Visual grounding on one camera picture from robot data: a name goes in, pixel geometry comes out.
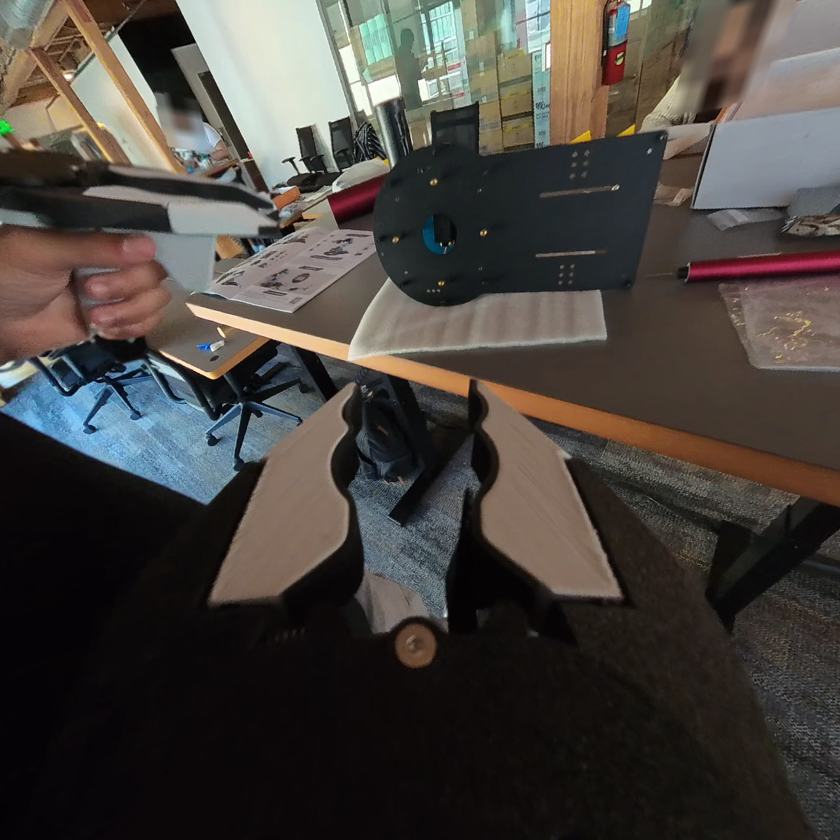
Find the black backpack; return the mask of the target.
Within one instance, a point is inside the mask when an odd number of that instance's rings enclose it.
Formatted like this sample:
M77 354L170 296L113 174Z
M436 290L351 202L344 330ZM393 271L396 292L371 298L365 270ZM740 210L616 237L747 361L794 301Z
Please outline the black backpack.
M396 404L383 386L360 383L360 393L361 426L356 447L361 477L403 486L417 472L418 460Z

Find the large clear zip bag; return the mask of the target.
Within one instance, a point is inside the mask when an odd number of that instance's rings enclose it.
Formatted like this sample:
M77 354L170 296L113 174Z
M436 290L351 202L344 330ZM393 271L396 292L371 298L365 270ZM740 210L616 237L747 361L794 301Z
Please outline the large clear zip bag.
M751 366L839 372L839 278L721 283L718 291Z

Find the person's grey trouser leg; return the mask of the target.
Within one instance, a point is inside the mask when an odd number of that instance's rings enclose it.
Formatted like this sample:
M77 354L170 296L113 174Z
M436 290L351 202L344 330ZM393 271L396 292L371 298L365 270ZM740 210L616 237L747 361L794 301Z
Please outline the person's grey trouser leg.
M420 594L369 571L364 573L354 599L373 635L388 634L409 619L431 617Z

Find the stack of cardboard boxes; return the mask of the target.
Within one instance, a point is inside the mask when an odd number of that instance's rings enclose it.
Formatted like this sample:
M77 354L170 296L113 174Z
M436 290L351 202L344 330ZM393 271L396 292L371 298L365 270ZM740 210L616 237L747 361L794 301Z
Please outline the stack of cardboard boxes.
M478 104L481 154L550 145L550 42L526 37L525 49L502 49L496 31L465 37L469 100Z

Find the person's left hand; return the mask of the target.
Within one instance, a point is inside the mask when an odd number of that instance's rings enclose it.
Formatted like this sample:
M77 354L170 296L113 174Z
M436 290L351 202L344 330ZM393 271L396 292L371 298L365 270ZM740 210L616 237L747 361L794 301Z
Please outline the person's left hand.
M1 362L145 336L171 300L145 235L2 226Z

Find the red fire extinguisher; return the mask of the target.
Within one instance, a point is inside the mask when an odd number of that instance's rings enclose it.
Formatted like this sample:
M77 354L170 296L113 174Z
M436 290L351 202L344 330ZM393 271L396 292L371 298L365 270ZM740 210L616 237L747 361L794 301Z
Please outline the red fire extinguisher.
M602 20L602 85L612 87L624 79L631 4L607 1Z

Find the orange cardboard box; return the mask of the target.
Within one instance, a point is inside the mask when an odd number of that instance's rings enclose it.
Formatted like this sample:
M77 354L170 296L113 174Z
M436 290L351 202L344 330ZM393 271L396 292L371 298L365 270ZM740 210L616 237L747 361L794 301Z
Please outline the orange cardboard box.
M839 2L791 5L733 115L710 133L691 207L783 207L838 182Z

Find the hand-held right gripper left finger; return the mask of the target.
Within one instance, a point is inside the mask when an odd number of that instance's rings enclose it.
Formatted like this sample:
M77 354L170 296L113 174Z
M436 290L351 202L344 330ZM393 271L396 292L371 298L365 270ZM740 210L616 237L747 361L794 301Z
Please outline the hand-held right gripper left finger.
M346 385L261 463L209 607L345 607L364 577L350 483L360 465L361 389Z

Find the grey table orange edge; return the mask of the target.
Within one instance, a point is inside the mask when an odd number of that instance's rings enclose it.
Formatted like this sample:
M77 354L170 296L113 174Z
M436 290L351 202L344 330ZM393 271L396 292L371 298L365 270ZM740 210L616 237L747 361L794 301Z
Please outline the grey table orange edge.
M171 300L162 321L145 336L149 349L167 360L209 380L219 380L268 342L266 338L237 329L223 338L215 322L198 318L187 307L186 291L172 283L168 288ZM216 353L196 350L200 343L219 340L225 340L226 344Z

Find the blue hobby robot arm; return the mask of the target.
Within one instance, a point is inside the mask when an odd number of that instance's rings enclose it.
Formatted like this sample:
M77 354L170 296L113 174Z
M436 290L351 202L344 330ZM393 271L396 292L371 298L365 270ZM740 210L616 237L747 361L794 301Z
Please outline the blue hobby robot arm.
M409 298L628 290L666 131L480 155L434 144L399 161L373 211L376 252Z

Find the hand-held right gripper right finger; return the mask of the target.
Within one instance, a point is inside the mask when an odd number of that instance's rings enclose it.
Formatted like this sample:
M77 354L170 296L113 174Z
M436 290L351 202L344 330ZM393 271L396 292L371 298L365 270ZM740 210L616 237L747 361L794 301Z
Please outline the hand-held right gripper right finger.
M469 410L479 542L553 598L623 602L562 447L477 380Z

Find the black cylindrical tube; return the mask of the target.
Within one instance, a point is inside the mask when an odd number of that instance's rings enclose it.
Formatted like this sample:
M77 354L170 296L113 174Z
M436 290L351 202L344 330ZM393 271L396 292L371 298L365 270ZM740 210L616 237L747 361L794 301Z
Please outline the black cylindrical tube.
M413 152L411 130L402 97L374 105L374 115L379 125L378 136L391 168Z

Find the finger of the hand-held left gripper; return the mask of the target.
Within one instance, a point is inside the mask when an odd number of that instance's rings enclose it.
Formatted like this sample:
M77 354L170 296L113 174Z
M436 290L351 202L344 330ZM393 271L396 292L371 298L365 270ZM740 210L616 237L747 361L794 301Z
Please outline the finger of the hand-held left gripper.
M165 210L175 235L269 238L281 234L276 219L242 203L169 203Z
M242 203L259 212L275 212L269 194L236 182L222 182L202 175L183 175L147 167L118 164L79 165L79 183L86 186L134 187L150 193Z

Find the wooden work table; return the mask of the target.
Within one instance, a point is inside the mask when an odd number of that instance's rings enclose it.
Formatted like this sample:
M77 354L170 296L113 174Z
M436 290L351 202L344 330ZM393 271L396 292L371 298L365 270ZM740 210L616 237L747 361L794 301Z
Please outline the wooden work table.
M326 185L315 192L302 193L297 186L284 187L273 192L271 199L278 211L278 225L287 228L300 222L306 213L327 201L332 194L332 185Z

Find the red screwdriver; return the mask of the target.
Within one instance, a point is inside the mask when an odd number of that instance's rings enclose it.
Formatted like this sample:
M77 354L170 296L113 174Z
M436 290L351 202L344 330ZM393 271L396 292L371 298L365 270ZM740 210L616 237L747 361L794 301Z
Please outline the red screwdriver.
M839 271L838 249L813 252L749 255L731 259L693 260L666 272L647 277L675 278L686 284L741 280L776 280L835 275Z

